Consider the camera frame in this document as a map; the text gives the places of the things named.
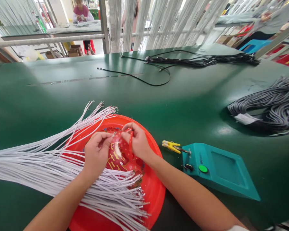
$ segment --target pink shirt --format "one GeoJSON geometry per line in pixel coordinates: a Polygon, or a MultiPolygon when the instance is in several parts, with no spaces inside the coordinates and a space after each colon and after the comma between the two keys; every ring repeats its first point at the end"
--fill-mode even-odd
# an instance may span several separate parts
{"type": "Polygon", "coordinates": [[[83,5],[83,8],[82,9],[80,9],[78,6],[75,6],[75,8],[74,8],[74,13],[76,14],[76,15],[83,15],[83,16],[85,16],[85,17],[88,17],[88,14],[89,14],[89,9],[88,9],[88,7],[87,6],[85,6],[85,5],[83,5]]]}

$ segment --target green button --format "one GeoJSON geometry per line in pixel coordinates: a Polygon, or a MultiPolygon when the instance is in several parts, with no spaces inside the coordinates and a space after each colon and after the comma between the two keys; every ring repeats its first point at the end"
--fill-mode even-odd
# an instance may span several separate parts
{"type": "Polygon", "coordinates": [[[199,170],[203,173],[207,173],[208,172],[208,168],[204,165],[199,165],[199,170]]]}

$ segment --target yellow clip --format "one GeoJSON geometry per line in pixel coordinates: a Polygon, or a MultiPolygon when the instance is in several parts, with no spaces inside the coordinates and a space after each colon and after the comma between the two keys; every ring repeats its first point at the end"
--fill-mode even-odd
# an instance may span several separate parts
{"type": "Polygon", "coordinates": [[[163,141],[162,146],[178,154],[181,154],[181,152],[178,149],[176,149],[176,146],[180,146],[180,144],[169,142],[169,141],[163,141]]]}

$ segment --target white label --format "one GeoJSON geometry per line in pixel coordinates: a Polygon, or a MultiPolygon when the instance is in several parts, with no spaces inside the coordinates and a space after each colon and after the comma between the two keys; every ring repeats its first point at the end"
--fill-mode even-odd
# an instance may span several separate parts
{"type": "Polygon", "coordinates": [[[247,113],[244,115],[240,113],[237,116],[235,116],[234,118],[236,119],[236,121],[238,121],[244,125],[251,124],[251,123],[255,122],[256,120],[258,120],[256,118],[248,115],[247,113]]]}

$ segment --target woman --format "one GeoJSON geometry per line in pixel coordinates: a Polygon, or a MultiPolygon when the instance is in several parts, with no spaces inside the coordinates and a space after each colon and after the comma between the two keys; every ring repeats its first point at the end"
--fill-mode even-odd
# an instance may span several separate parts
{"type": "MultiPolygon", "coordinates": [[[[133,25],[132,25],[132,33],[136,32],[137,20],[138,20],[138,11],[139,11],[139,0],[137,0],[137,4],[136,4],[134,19],[133,19],[133,25]]],[[[125,20],[126,20],[126,12],[124,11],[123,16],[122,16],[122,20],[121,20],[121,24],[122,24],[123,28],[125,27],[125,20]]],[[[131,39],[131,51],[133,51],[134,42],[135,42],[135,38],[132,38],[131,39]]]]}
{"type": "MultiPolygon", "coordinates": [[[[148,144],[144,130],[138,125],[126,124],[122,129],[123,139],[130,141],[128,128],[134,131],[133,153],[154,170],[160,181],[202,230],[247,231],[209,190],[156,155],[148,144]]],[[[106,166],[111,140],[111,133],[96,132],[92,135],[84,148],[86,161],[83,170],[36,215],[24,231],[66,231],[87,189],[94,184],[106,166]]]]}
{"type": "MultiPolygon", "coordinates": [[[[93,15],[89,11],[88,7],[83,4],[82,0],[76,0],[73,14],[73,23],[78,23],[82,21],[93,21],[93,15]]],[[[89,54],[89,49],[92,55],[94,52],[90,46],[90,40],[84,40],[84,48],[87,51],[87,55],[89,54]]]]}
{"type": "Polygon", "coordinates": [[[246,38],[240,45],[236,47],[239,50],[246,43],[253,39],[267,40],[275,35],[283,25],[289,22],[289,3],[274,13],[265,12],[261,15],[263,25],[257,29],[255,33],[246,38]]]}

